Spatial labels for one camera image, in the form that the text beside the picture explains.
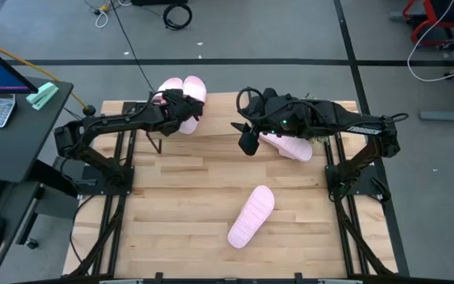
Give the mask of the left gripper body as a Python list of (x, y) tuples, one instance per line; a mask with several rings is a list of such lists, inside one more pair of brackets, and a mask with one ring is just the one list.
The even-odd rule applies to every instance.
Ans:
[(164, 122), (159, 131), (164, 136), (175, 133), (183, 121), (192, 116), (192, 101), (184, 95), (182, 89), (166, 89), (159, 92), (166, 101), (164, 106)]

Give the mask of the black box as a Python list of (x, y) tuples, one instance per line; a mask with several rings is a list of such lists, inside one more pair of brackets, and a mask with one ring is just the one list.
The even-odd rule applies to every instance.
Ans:
[(188, 0), (130, 0), (135, 6), (156, 6), (171, 4), (187, 4)]

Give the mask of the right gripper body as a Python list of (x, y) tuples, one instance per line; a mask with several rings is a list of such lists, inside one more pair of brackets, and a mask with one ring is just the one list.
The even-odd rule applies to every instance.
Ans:
[(263, 92), (245, 88), (248, 103), (245, 106), (245, 133), (259, 137), (260, 133), (295, 136), (295, 98), (290, 94), (278, 95), (273, 88)]

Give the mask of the pink foam slide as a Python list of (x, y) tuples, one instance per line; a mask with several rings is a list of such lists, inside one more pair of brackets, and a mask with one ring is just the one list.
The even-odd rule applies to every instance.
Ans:
[[(205, 103), (207, 101), (207, 89), (204, 82), (196, 76), (188, 76), (183, 82), (183, 91), (185, 95), (189, 95), (194, 99)], [(194, 117), (182, 122), (179, 132), (190, 135), (195, 132), (199, 121)]]
[(235, 249), (244, 248), (274, 210), (274, 194), (265, 185), (256, 187), (240, 210), (228, 235), (228, 243)]
[(308, 162), (313, 155), (312, 146), (308, 140), (291, 136), (278, 137), (272, 133), (262, 133), (259, 137), (273, 145), (278, 150), (279, 155), (286, 158)]
[(183, 81), (178, 77), (167, 79), (157, 90), (157, 93), (152, 97), (153, 104), (164, 104), (166, 100), (163, 97), (163, 92), (168, 89), (182, 89)]

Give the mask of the mint green stapler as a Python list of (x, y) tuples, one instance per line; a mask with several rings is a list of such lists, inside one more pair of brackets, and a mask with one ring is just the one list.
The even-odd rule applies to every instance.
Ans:
[(34, 110), (41, 110), (50, 99), (58, 92), (59, 88), (51, 83), (45, 83), (38, 88), (38, 92), (26, 97), (26, 101), (32, 105)]

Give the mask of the black aluminium frame rails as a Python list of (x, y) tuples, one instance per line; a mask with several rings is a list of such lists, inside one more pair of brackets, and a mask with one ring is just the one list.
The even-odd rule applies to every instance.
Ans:
[(337, 213), (340, 243), (347, 276), (350, 277), (355, 274), (349, 245), (350, 239), (355, 242), (362, 275), (368, 275), (370, 268), (373, 268), (377, 275), (391, 275), (393, 272), (381, 263), (364, 240), (355, 203), (356, 196), (368, 196), (379, 202), (385, 216), (393, 253), (397, 254), (398, 250), (402, 248), (400, 231), (396, 224), (391, 192), (386, 183), (385, 171), (381, 168), (381, 163), (372, 162), (359, 172), (358, 181), (354, 185), (348, 185), (340, 180), (339, 166), (333, 163), (330, 138), (325, 139), (324, 147), (327, 159), (325, 176), (329, 200), (333, 202)]
[[(134, 111), (135, 105), (129, 108), (126, 114), (129, 111)], [(117, 134), (117, 141), (115, 146), (115, 152), (113, 157), (120, 160), (121, 165), (128, 164), (132, 166), (132, 154), (134, 150), (133, 139), (136, 137), (136, 130), (120, 132)], [(99, 188), (102, 187), (103, 181), (100, 178), (100, 173), (96, 170), (93, 170), (89, 167), (88, 164), (83, 169), (82, 176), (79, 179), (68, 178), (67, 181), (71, 184), (76, 193), (82, 196), (104, 196), (105, 205), (101, 217), (101, 226), (99, 228), (99, 235), (96, 242), (93, 244), (89, 253), (80, 261), (79, 266), (68, 274), (70, 278), (76, 276), (85, 276), (88, 273), (96, 275), (99, 273), (100, 264), (102, 260), (102, 252), (104, 251), (105, 245), (108, 240), (112, 241), (110, 259), (108, 263), (108, 275), (112, 276), (116, 267), (116, 258), (118, 254), (118, 245), (121, 239), (121, 228), (123, 223), (123, 215), (125, 213), (125, 203), (127, 196), (119, 195), (85, 195), (79, 192), (79, 184), (82, 181), (89, 181), (94, 185), (97, 185)]]

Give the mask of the dark grey desk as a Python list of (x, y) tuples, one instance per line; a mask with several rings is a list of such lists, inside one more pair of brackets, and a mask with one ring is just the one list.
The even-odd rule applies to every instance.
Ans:
[(41, 184), (75, 197), (77, 191), (58, 170), (38, 155), (67, 101), (73, 85), (55, 81), (58, 93), (42, 110), (34, 110), (25, 95), (17, 96), (17, 110), (0, 129), (0, 218), (6, 221), (0, 245), (0, 266)]

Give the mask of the red cart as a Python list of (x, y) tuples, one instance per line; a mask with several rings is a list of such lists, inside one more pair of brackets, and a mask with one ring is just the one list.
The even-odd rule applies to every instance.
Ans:
[(401, 12), (390, 13), (393, 22), (412, 28), (411, 41), (420, 47), (454, 51), (454, 0), (422, 0), (422, 13), (409, 13), (417, 0), (409, 0)]

